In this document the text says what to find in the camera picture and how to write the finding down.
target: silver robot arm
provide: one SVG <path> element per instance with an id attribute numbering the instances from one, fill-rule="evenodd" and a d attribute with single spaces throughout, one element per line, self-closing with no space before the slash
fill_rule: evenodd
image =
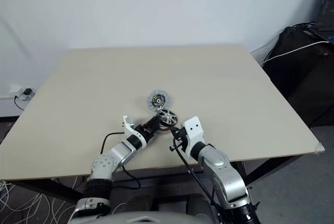
<path id="1" fill-rule="evenodd" d="M 225 217 L 230 223 L 260 223 L 248 189 L 240 174 L 231 166 L 226 154 L 206 145 L 204 131 L 197 116 L 185 121 L 182 128 L 172 128 L 176 147 L 182 147 L 188 158 L 198 161 L 212 181 Z"/>
<path id="2" fill-rule="evenodd" d="M 127 164 L 140 148 L 145 148 L 148 141 L 159 129 L 160 117 L 154 116 L 144 125 L 134 128 L 128 116 L 123 117 L 124 136 L 108 152 L 100 154 L 93 162 L 91 175 L 82 198 L 78 201 L 69 222 L 84 223 L 107 215 L 111 210 L 110 194 L 113 186 L 113 173 Z"/>

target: floor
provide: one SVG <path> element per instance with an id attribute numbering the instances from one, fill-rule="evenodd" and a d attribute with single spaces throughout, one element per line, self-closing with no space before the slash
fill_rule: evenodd
<path id="1" fill-rule="evenodd" d="M 0 123 L 0 139 L 9 127 L 11 127 L 10 124 Z M 312 131 L 325 146 L 326 151 L 324 153 L 303 156 L 278 172 L 252 184 L 250 193 L 254 202 L 260 201 L 257 213 L 261 223 L 333 223 L 334 127 L 316 127 L 312 129 Z M 260 161 L 247 162 L 246 166 L 252 167 L 259 162 Z M 74 178 L 66 178 L 61 179 L 61 182 L 72 186 L 74 180 Z M 204 184 L 211 190 L 211 185 L 208 180 L 204 180 Z M 82 191 L 83 186 L 84 185 L 81 185 L 77 189 Z M 147 185 L 137 191 L 115 190 L 111 196 L 113 209 L 120 203 L 127 202 L 136 196 L 143 197 L 149 204 L 151 196 L 157 196 L 158 192 L 159 197 L 164 197 L 170 194 L 201 193 L 201 189 L 195 182 L 183 182 L 168 183 L 158 187 Z M 17 208 L 32 199 L 35 195 L 35 192 L 15 186 L 10 192 L 8 204 L 13 208 Z M 30 210 L 29 216 L 32 216 L 34 212 L 35 214 L 29 218 L 29 223 L 51 223 L 51 214 L 49 214 L 48 217 L 47 215 L 49 213 L 48 204 L 51 204 L 52 201 L 53 198 L 46 199 L 42 197 L 39 207 L 35 212 L 35 207 L 39 202 L 39 199 L 37 199 L 37 203 Z M 53 209 L 57 211 L 62 203 L 63 201 L 55 199 Z M 67 219 L 73 210 L 73 208 L 67 208 L 71 206 L 73 206 L 73 204 L 64 203 L 62 209 L 57 214 L 58 219 L 60 214 L 66 210 L 62 216 L 60 216 L 59 224 L 67 223 Z M 126 206 L 127 204 L 120 205 L 115 212 L 123 211 Z M 163 210 L 175 209 L 176 211 L 183 209 L 182 206 L 176 207 L 173 204 L 162 206 L 162 208 Z M 0 212 L 0 224 L 25 223 L 27 214 L 28 209 L 12 212 L 5 207 Z"/>

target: wooden tabletop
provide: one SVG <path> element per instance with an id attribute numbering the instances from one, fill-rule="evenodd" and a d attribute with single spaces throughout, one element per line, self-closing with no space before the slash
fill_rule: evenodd
<path id="1" fill-rule="evenodd" d="M 324 151 L 239 45 L 70 50 L 0 145 L 0 178 L 90 174 L 106 134 L 153 113 L 147 97 L 168 92 L 180 123 L 198 116 L 207 143 L 232 161 Z M 111 136 L 105 150 L 122 139 Z M 182 164 L 172 135 L 156 134 L 127 169 Z"/>

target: power cord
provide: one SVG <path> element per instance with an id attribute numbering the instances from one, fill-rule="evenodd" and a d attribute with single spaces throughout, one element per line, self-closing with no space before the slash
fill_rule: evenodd
<path id="1" fill-rule="evenodd" d="M 104 145 L 105 145 L 105 142 L 106 140 L 108 139 L 109 136 L 111 135 L 115 135 L 115 134 L 124 134 L 124 132 L 115 132 L 115 133 L 110 133 L 110 134 L 107 134 L 103 140 L 103 143 L 102 143 L 102 147 L 101 147 L 101 152 L 100 154 L 103 154 L 103 150 L 104 150 Z M 114 186 L 113 188 L 124 188 L 124 189 L 130 189 L 130 190 L 137 190 L 137 189 L 140 189 L 141 188 L 141 184 L 140 184 L 140 181 L 132 174 L 130 174 L 124 166 L 122 166 L 123 168 L 123 171 L 133 179 L 133 181 L 137 182 L 138 186 L 136 187 L 130 187 L 130 186 Z"/>
<path id="2" fill-rule="evenodd" d="M 283 54 L 280 54 L 280 55 L 276 55 L 276 56 L 274 56 L 274 57 L 271 57 L 271 58 L 269 58 L 269 59 L 263 61 L 263 62 L 261 63 L 261 65 L 263 65 L 264 63 L 266 63 L 266 62 L 268 62 L 268 61 L 270 61 L 270 60 L 273 60 L 274 58 L 281 57 L 281 56 L 287 55 L 287 54 L 289 54 L 289 53 L 293 53 L 293 52 L 295 52 L 295 51 L 299 51 L 299 50 L 301 50 L 301 49 L 304 49 L 304 48 L 307 48 L 307 47 L 309 47 L 309 46 L 312 46 L 312 45 L 315 45 L 315 44 L 319 44 L 319 43 L 329 43 L 329 41 L 318 41 L 318 42 L 314 42 L 314 43 L 312 43 L 312 44 L 302 46 L 301 48 L 297 48 L 297 49 L 292 50 L 292 51 L 290 51 L 290 52 L 286 52 L 286 53 L 283 53 Z"/>
<path id="3" fill-rule="evenodd" d="M 315 24 L 315 22 L 314 21 L 310 21 L 310 22 L 304 22 L 304 23 L 298 23 L 298 24 L 294 24 L 293 26 L 291 26 L 291 27 L 289 27 L 286 31 L 285 30 L 283 30 L 279 35 L 277 35 L 277 36 L 281 36 L 282 35 L 282 40 L 283 40 L 283 43 L 282 43 L 282 46 L 281 46 L 281 49 L 283 49 L 283 46 L 284 46 L 284 44 L 285 44 L 285 41 L 287 40 L 287 36 L 294 30 L 294 28 L 296 28 L 296 27 L 307 27 L 307 26 L 310 26 L 310 25 L 314 25 Z M 268 54 L 267 54 L 267 56 L 264 58 L 264 61 L 266 61 L 267 60 L 267 58 L 270 56 L 270 54 L 273 52 L 273 50 L 275 49 L 275 47 L 273 47 L 269 52 L 268 52 Z"/>
<path id="4" fill-rule="evenodd" d="M 176 150 L 178 156 L 181 158 L 181 160 L 183 161 L 183 163 L 184 163 L 184 165 L 186 166 L 186 168 L 188 169 L 188 171 L 191 173 L 191 175 L 194 177 L 194 179 L 195 179 L 195 181 L 197 182 L 197 184 L 201 187 L 201 189 L 203 190 L 203 192 L 204 192 L 204 193 L 207 195 L 207 197 L 209 198 L 209 200 L 210 200 L 210 204 L 213 205 L 219 213 L 221 213 L 221 214 L 223 214 L 224 216 L 226 216 L 226 214 L 225 214 L 223 208 L 222 208 L 219 204 L 217 204 L 217 203 L 214 201 L 214 199 L 213 199 L 213 197 L 214 197 L 214 189 L 212 189 L 213 192 L 212 192 L 212 194 L 210 195 L 210 193 L 208 192 L 208 190 L 205 188 L 205 186 L 202 184 L 202 182 L 199 180 L 199 178 L 198 178 L 198 177 L 196 176 L 196 174 L 194 173 L 194 171 L 193 171 L 193 169 L 191 168 L 191 166 L 188 164 L 188 162 L 184 159 L 184 157 L 183 157 L 182 154 L 180 153 L 180 151 L 179 151 L 179 149 L 178 149 L 178 147 L 177 147 L 177 144 L 176 144 L 176 138 L 173 138 L 173 145 L 174 145 L 174 148 L 175 148 L 175 150 Z"/>
<path id="5" fill-rule="evenodd" d="M 17 106 L 19 109 L 21 109 L 22 111 L 24 111 L 23 108 L 21 108 L 17 103 L 16 103 L 16 100 L 20 98 L 20 96 L 22 95 L 23 93 L 21 93 L 19 96 L 15 95 L 14 96 L 14 104 L 15 106 Z"/>
<path id="6" fill-rule="evenodd" d="M 114 135 L 114 134 L 124 134 L 124 132 L 115 132 L 115 133 L 110 133 L 110 134 L 107 134 L 103 140 L 103 143 L 102 143 L 102 148 L 101 148 L 101 152 L 100 154 L 103 154 L 103 150 L 104 150 L 104 145 L 105 145 L 105 141 L 106 139 L 108 139 L 109 136 L 111 135 Z"/>

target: beige table surface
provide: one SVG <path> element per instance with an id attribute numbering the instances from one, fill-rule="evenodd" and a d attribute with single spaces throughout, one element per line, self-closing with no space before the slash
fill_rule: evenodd
<path id="1" fill-rule="evenodd" d="M 232 161 L 324 150 L 241 46 L 70 50 L 1 144 L 0 178 L 89 174 L 123 115 L 135 124 L 152 117 L 155 89 L 171 95 L 180 122 L 199 116 L 205 140 Z M 171 143 L 170 133 L 156 135 L 127 168 L 181 165 Z"/>

